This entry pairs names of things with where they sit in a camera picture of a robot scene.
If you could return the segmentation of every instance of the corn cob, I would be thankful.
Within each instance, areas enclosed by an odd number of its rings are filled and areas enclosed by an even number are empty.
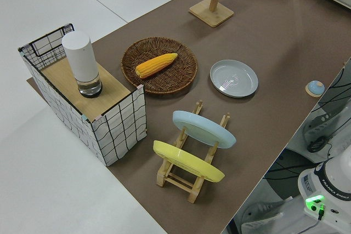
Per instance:
[[[147,60],[146,62],[139,64],[135,68],[135,72],[140,78],[147,78],[167,67],[176,59],[177,56],[177,53],[167,53]]]

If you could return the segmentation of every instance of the wicker basket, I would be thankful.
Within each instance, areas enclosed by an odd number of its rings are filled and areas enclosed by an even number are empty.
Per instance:
[[[135,67],[140,63],[166,53],[178,53],[178,57],[163,70],[145,79],[135,73]],[[126,50],[121,68],[131,84],[136,87],[143,84],[147,93],[172,94],[193,82],[197,73],[197,60],[192,51],[180,42],[151,37],[134,43]]]

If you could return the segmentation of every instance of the black cable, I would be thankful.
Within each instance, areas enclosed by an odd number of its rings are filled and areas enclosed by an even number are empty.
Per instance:
[[[334,133],[336,132],[336,131],[338,131],[341,127],[343,127],[348,121],[350,121],[351,120],[351,117],[350,118],[348,118],[341,126],[339,126],[336,130],[334,130],[334,132],[332,132],[328,137],[329,138],[332,138],[332,136],[334,135]]]
[[[321,163],[321,162],[319,162],[319,163],[313,163],[313,164],[292,165],[292,166],[290,166],[290,167],[277,168],[277,169],[268,170],[267,173],[282,171],[282,170],[291,169],[291,168],[299,168],[299,167],[316,167],[316,166],[319,165],[320,163]]]
[[[338,79],[338,80],[336,81],[336,83],[334,83],[334,85],[331,86],[330,88],[335,88],[335,85],[339,83],[339,81],[341,80],[341,78],[342,78],[342,76],[343,76],[343,74],[344,74],[344,70],[345,70],[345,68],[342,68],[339,79]]]
[[[308,231],[308,230],[314,228],[316,225],[318,225],[319,222],[322,220],[322,218],[324,216],[324,208],[325,208],[324,204],[321,204],[320,205],[320,209],[318,211],[318,220],[317,220],[317,222],[314,225],[312,225],[311,227],[308,227],[307,229],[305,229],[303,231],[300,231],[298,234],[305,233],[306,231]]]
[[[327,143],[327,145],[330,145],[330,148],[329,148],[329,150],[328,150],[327,159],[326,159],[325,161],[329,160],[330,150],[331,150],[331,148],[333,147],[331,143]]]
[[[346,97],[343,97],[343,98],[339,98],[339,99],[336,99],[336,100],[330,100],[329,102],[334,102],[334,101],[340,101],[340,100],[343,100],[343,99],[347,99],[347,98],[350,98],[351,95],[348,95]]]
[[[275,161],[275,163],[276,163],[277,165],[279,165],[280,167],[284,168],[285,170],[287,170],[287,171],[289,171],[289,172],[293,173],[293,174],[300,175],[300,173],[297,173],[297,172],[291,171],[290,169],[288,169],[288,168],[284,167],[282,164],[278,163],[277,161]]]
[[[349,86],[349,85],[351,85],[351,83],[347,83],[347,84],[343,84],[343,85],[339,85],[339,86],[333,86],[331,88],[342,88],[342,87]]]
[[[333,99],[335,99],[335,98],[338,97],[339,95],[341,95],[341,94],[347,92],[347,91],[350,90],[350,89],[351,89],[351,87],[350,87],[350,88],[347,88],[346,90],[342,91],[341,93],[338,93],[337,95],[335,95],[333,98],[331,98],[331,99],[330,99],[329,101],[327,101],[327,102],[321,102],[323,105],[322,105],[322,106],[319,106],[317,109],[314,109],[314,110],[311,111],[311,112],[315,112],[315,111],[321,109],[321,108],[324,107],[326,104],[328,104],[328,103],[330,103],[331,101],[333,101]]]
[[[313,226],[308,227],[307,229],[305,229],[303,231],[300,231],[298,234],[305,233],[306,231],[308,231],[308,230],[312,229],[313,227],[315,227],[316,225],[318,225],[319,222],[320,222],[320,220],[318,220]]]
[[[266,177],[263,177],[263,179],[267,179],[267,180],[283,180],[283,179],[290,179],[290,178],[298,178],[298,175],[288,176],[286,178],[266,178]]]

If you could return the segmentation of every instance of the black wire frame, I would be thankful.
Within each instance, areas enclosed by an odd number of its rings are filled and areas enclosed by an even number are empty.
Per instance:
[[[42,95],[57,117],[95,153],[100,161],[105,165],[111,165],[116,160],[122,158],[127,151],[146,136],[144,87],[138,87],[119,102],[112,105],[104,113],[101,113],[101,118],[90,122],[88,118],[85,117],[85,115],[41,72],[41,69],[66,56],[62,46],[62,38],[71,31],[74,31],[73,24],[67,24],[20,47],[18,51],[30,70]],[[121,107],[126,101],[129,101],[129,103]],[[119,109],[119,116],[122,117],[122,112],[127,108],[129,111],[132,109],[132,114],[124,116],[124,122],[132,123],[125,127],[122,120],[123,130],[120,132],[120,130],[116,129],[117,126],[112,127],[116,115],[110,115],[110,113]],[[112,139],[111,141],[106,142],[106,140],[103,140],[104,137],[101,138],[100,131],[104,130],[103,128],[108,130]],[[124,134],[122,142],[116,141],[117,137],[122,133]],[[112,150],[115,152],[114,156],[111,154],[111,151],[106,152],[104,150],[107,145],[112,142]]]

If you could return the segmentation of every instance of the table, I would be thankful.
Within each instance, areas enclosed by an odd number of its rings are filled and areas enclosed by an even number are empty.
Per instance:
[[[188,13],[200,1],[173,0],[93,43],[99,63],[127,88],[132,86],[120,60],[142,38],[178,40],[199,61],[187,94],[146,97],[148,136],[109,167],[168,233],[220,233],[317,103],[305,85],[318,79],[328,86],[351,54],[350,10],[329,0],[219,0],[234,16],[216,28]],[[254,95],[235,99],[215,89],[209,72],[222,59],[253,68],[259,79]],[[153,153],[152,142],[172,143],[177,135],[172,112],[191,111],[199,99],[202,115],[215,122],[231,113],[227,129],[237,143],[218,150],[213,160],[225,178],[204,184],[190,204],[186,192],[156,186],[162,159]],[[200,157],[206,151],[195,141],[183,149]]]

